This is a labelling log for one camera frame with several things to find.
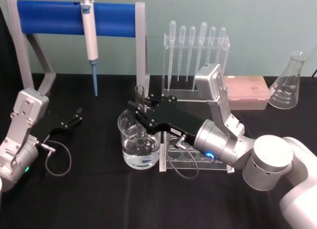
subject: micropipette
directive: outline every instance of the micropipette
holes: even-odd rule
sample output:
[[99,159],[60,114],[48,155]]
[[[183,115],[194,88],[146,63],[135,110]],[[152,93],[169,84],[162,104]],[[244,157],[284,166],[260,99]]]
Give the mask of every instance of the micropipette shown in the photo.
[[172,68],[173,68],[173,51],[176,33],[176,22],[171,21],[169,23],[169,62],[168,62],[168,88],[169,91],[170,82],[172,80]]
[[178,51],[178,63],[177,63],[177,81],[179,80],[180,68],[182,66],[182,55],[183,55],[183,48],[184,48],[184,41],[186,35],[186,27],[181,26],[179,29],[179,51]]
[[214,37],[216,36],[216,28],[211,27],[209,30],[209,35],[208,35],[208,49],[207,49],[207,55],[206,55],[206,61],[205,63],[209,63],[210,55],[211,55],[211,50],[213,47],[213,42],[214,42]]
[[93,72],[93,82],[95,96],[98,96],[97,89],[97,59],[98,59],[98,47],[97,47],[97,35],[94,13],[94,0],[83,0],[80,3],[81,13],[84,26],[84,34],[86,41],[87,57],[91,64]]
[[[205,37],[206,37],[206,32],[207,32],[207,23],[206,22],[202,22],[200,25],[200,30],[199,30],[199,38],[198,38],[198,52],[197,52],[197,60],[196,60],[196,67],[195,67],[195,75],[198,72],[199,69],[199,64],[200,64],[200,57],[202,55],[202,49],[203,49],[203,44],[205,41]],[[194,76],[194,80],[193,80],[193,89],[195,88],[195,76]]]
[[222,47],[222,43],[223,43],[223,39],[224,39],[225,35],[226,35],[226,28],[225,27],[221,27],[221,29],[219,31],[219,37],[218,37],[218,50],[217,50],[216,59],[215,59],[215,62],[214,62],[216,64],[218,64],[218,62],[219,62],[221,47]]
[[189,66],[190,66],[190,61],[192,58],[195,34],[196,34],[196,27],[191,26],[189,31],[189,47],[188,47],[187,64],[186,64],[186,81],[188,81]]

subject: blue led light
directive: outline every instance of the blue led light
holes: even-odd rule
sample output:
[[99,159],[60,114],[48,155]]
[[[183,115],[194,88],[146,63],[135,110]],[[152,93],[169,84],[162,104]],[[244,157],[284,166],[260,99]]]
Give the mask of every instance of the blue led light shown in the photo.
[[213,155],[213,153],[211,153],[211,152],[206,152],[205,155],[206,155],[207,157],[209,157],[209,158],[214,159],[214,155]]

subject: light green wall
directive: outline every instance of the light green wall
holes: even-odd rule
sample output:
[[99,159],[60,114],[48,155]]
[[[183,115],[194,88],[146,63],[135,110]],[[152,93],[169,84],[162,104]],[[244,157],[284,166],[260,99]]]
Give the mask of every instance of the light green wall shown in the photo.
[[[316,0],[95,0],[146,2],[151,74],[161,74],[162,36],[170,20],[177,26],[202,21],[225,26],[231,41],[225,74],[279,75],[293,50],[313,52],[317,44]],[[7,18],[6,0],[0,6]],[[90,73],[83,36],[40,35],[42,46],[57,73]],[[135,41],[98,38],[102,74],[135,74]],[[30,52],[34,72],[42,72]],[[304,65],[302,76],[317,68],[317,50]]]

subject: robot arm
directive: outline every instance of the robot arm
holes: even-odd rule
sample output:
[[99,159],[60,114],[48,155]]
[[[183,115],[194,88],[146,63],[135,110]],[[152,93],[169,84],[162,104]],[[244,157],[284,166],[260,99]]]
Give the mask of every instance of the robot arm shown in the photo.
[[129,109],[135,111],[147,133],[169,132],[180,138],[176,148],[186,142],[207,157],[243,169],[244,180],[254,189],[271,190],[286,175],[295,187],[281,200],[283,215],[293,228],[317,228],[317,214],[308,205],[312,195],[317,195],[316,156],[292,138],[265,135],[255,140],[244,136],[244,125],[229,109],[221,73],[219,64],[206,64],[195,76],[213,121],[184,113],[177,108],[175,96],[147,97],[145,103],[150,108],[146,111],[129,102]]
[[28,88],[19,92],[15,101],[8,133],[0,145],[0,177],[2,190],[10,190],[37,158],[37,147],[55,149],[46,145],[50,133],[69,129],[81,121],[80,111],[69,122],[61,124],[57,116],[46,113],[49,99]]

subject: pipette stand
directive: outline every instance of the pipette stand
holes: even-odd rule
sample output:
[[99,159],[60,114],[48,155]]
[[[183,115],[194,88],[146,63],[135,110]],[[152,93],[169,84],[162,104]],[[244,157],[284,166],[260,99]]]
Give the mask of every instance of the pipette stand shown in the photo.
[[[171,79],[169,90],[167,89],[167,75],[168,75],[167,72],[168,72],[168,62],[169,62],[168,53],[169,53],[170,43],[169,43],[169,36],[167,36],[166,33],[164,33],[163,41],[164,41],[164,47],[163,47],[163,65],[162,65],[162,95],[163,96],[174,95],[177,97],[177,100],[179,102],[182,102],[182,101],[206,102],[205,100],[203,100],[202,98],[198,96],[198,92],[196,89],[192,91],[193,80],[194,80],[193,75],[195,74],[195,63],[196,63],[197,51],[199,47],[199,37],[196,36],[194,40],[188,81],[186,81],[186,57],[187,57],[187,52],[189,48],[189,37],[186,37],[184,41],[184,47],[183,47],[184,50],[183,50],[183,58],[182,58],[182,64],[180,69],[179,81],[177,81],[177,74],[178,74],[177,73],[177,57],[178,57],[178,49],[180,47],[180,43],[179,43],[179,38],[178,37],[175,38],[175,42],[174,42],[175,54],[173,55],[172,79]],[[210,46],[208,43],[208,38],[206,37],[203,43],[199,69],[205,64],[206,55],[209,49],[210,49]],[[220,42],[219,42],[219,38],[216,37],[211,47],[211,55],[210,55],[209,63],[215,63],[216,53],[220,51],[218,63],[221,64],[222,69],[224,71],[226,67],[229,50],[230,50],[230,41],[229,41],[228,35],[226,35],[223,38],[223,40],[220,40]]]
[[[45,72],[38,91],[46,94],[54,82],[56,73],[40,47],[37,34],[84,35],[80,2],[7,0],[7,7],[23,86],[34,89],[28,40]],[[150,74],[147,60],[145,3],[94,3],[94,8],[97,36],[135,38],[137,85],[145,87],[145,96],[147,96]]]

